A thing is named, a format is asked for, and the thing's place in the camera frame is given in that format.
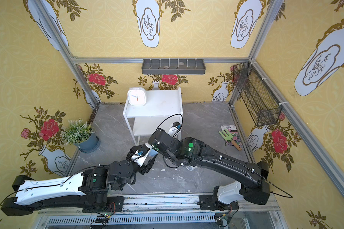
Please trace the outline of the white square alarm clock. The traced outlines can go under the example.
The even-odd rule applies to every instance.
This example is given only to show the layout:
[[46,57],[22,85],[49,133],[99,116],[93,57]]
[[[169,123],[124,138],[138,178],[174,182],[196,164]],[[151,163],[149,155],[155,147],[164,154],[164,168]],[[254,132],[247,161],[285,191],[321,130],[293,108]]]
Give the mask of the white square alarm clock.
[[127,92],[128,102],[132,106],[144,106],[147,102],[146,90],[142,87],[132,87]]

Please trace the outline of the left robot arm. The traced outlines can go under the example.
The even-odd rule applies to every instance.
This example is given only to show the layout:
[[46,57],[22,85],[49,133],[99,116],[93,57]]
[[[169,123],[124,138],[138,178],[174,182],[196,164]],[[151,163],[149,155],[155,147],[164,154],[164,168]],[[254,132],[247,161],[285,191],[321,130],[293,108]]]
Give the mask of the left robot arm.
[[24,216],[47,208],[82,208],[100,211],[109,208],[110,190],[123,190],[136,182],[138,172],[147,173],[154,165],[157,151],[150,144],[132,147],[126,160],[92,166],[68,177],[34,180],[17,176],[14,190],[1,203],[7,216]]

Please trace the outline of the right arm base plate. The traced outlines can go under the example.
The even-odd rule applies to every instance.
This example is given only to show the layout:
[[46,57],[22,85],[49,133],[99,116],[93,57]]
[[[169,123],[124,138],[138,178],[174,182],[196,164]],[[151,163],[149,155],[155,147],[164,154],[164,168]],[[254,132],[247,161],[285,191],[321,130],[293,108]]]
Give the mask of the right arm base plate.
[[231,202],[230,204],[224,204],[217,200],[217,197],[213,194],[211,195],[200,195],[199,201],[197,203],[200,206],[200,210],[219,210],[219,211],[229,211],[237,210],[239,205],[236,201]]

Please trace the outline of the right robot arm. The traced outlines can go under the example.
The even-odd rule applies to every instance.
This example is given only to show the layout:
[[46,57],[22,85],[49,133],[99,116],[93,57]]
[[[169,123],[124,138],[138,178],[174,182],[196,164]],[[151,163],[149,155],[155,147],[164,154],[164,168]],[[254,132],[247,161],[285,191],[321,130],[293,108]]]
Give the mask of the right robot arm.
[[269,165],[266,162],[241,161],[192,137],[179,141],[161,128],[152,134],[148,143],[159,154],[169,157],[174,165],[210,169],[241,183],[239,194],[250,203],[265,205],[269,199],[269,183],[266,181]]

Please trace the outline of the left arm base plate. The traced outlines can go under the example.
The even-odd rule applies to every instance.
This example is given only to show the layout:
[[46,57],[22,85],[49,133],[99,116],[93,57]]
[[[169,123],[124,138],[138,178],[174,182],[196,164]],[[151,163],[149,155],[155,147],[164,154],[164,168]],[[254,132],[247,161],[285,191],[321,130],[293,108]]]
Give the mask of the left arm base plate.
[[106,208],[103,211],[112,212],[112,213],[122,212],[123,205],[124,205],[123,196],[107,197]]

